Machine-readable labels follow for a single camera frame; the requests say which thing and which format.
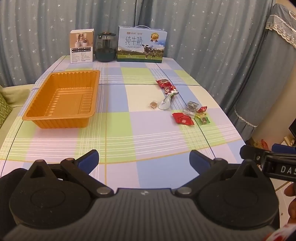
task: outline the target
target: plaid tablecloth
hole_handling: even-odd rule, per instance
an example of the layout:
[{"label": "plaid tablecloth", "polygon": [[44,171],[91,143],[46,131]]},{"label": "plaid tablecloth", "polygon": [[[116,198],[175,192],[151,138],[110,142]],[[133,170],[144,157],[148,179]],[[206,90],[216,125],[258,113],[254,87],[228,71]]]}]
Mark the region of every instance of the plaid tablecloth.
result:
[{"label": "plaid tablecloth", "polygon": [[[81,129],[40,129],[22,115],[39,87],[52,72],[98,69],[101,71],[96,114]],[[155,80],[169,79],[179,94],[168,110],[148,104],[164,99]],[[172,113],[188,101],[207,106],[210,124],[176,124]],[[1,176],[16,168],[28,169],[36,159],[59,163],[97,149],[98,167],[91,176],[116,190],[177,188],[198,173],[189,164],[189,152],[197,149],[210,158],[241,163],[244,145],[227,116],[192,77],[173,59],[161,64],[109,62],[70,64],[62,56],[36,82],[0,150]]]}]

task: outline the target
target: plastic tray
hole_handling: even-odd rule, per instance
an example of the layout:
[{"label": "plastic tray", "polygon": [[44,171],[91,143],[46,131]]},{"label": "plastic tray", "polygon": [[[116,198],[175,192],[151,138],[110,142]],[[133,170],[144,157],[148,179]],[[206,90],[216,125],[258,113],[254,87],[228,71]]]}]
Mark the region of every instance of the plastic tray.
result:
[{"label": "plastic tray", "polygon": [[49,75],[22,119],[45,129],[86,127],[95,113],[99,77],[99,70]]}]

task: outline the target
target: candy wrapper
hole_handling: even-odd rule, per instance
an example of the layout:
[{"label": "candy wrapper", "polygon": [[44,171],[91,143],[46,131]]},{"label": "candy wrapper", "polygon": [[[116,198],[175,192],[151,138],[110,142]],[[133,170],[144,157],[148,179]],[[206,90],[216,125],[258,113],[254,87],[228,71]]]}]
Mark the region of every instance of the candy wrapper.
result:
[{"label": "candy wrapper", "polygon": [[207,106],[202,106],[200,109],[197,111],[198,113],[204,113],[207,110]]},{"label": "candy wrapper", "polygon": [[198,106],[199,106],[198,103],[195,103],[193,101],[189,101],[186,108],[183,110],[183,113],[194,117],[195,113],[198,110]]},{"label": "candy wrapper", "polygon": [[199,117],[194,117],[194,119],[197,121],[197,123],[199,123],[200,125],[206,125],[206,124],[209,124],[209,123],[211,123],[210,121],[209,121],[209,118],[208,117],[201,117],[201,118],[199,118]]},{"label": "candy wrapper", "polygon": [[152,107],[153,109],[155,109],[157,107],[158,102],[157,101],[152,101],[149,106]]},{"label": "candy wrapper", "polygon": [[194,125],[194,122],[190,118],[190,116],[184,115],[183,113],[173,113],[172,115],[178,124],[183,124],[188,126]]},{"label": "candy wrapper", "polygon": [[166,80],[166,79],[163,79],[163,80],[157,80],[156,81],[158,83],[158,85],[161,87],[161,88],[164,88],[164,86],[167,86],[167,85],[172,85],[170,83],[169,80]]},{"label": "candy wrapper", "polygon": [[178,93],[176,87],[173,86],[169,80],[163,79],[163,80],[157,80],[156,82],[158,83],[158,85],[161,88],[165,89],[165,94],[166,95],[168,95],[170,93],[173,93],[173,94]]},{"label": "candy wrapper", "polygon": [[195,116],[197,116],[198,118],[203,118],[203,117],[206,117],[207,114],[206,113],[195,113]]}]

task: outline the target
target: finger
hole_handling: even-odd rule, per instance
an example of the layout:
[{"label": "finger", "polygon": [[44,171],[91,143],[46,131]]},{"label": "finger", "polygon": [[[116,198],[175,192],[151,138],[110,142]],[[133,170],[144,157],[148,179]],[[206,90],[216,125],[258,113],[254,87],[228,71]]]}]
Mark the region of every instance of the finger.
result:
[{"label": "finger", "polygon": [[294,189],[294,183],[290,184],[284,191],[284,194],[288,197],[295,196],[295,189]]},{"label": "finger", "polygon": [[288,223],[296,223],[296,219],[289,218]]},{"label": "finger", "polygon": [[296,219],[296,198],[290,203],[288,213],[292,219]]}]

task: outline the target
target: blue curtain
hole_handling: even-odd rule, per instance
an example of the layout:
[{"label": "blue curtain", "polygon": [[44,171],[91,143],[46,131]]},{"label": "blue curtain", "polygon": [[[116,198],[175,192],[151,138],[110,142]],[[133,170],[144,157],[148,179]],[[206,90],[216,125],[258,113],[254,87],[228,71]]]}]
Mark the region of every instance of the blue curtain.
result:
[{"label": "blue curtain", "polygon": [[174,58],[227,113],[252,70],[272,0],[143,0],[139,25],[168,32]]},{"label": "blue curtain", "polygon": [[69,33],[134,26],[136,0],[1,0],[0,85],[32,84],[69,55]]},{"label": "blue curtain", "polygon": [[266,24],[266,39],[247,82],[228,117],[244,140],[268,114],[296,61],[296,15],[275,4]]}]

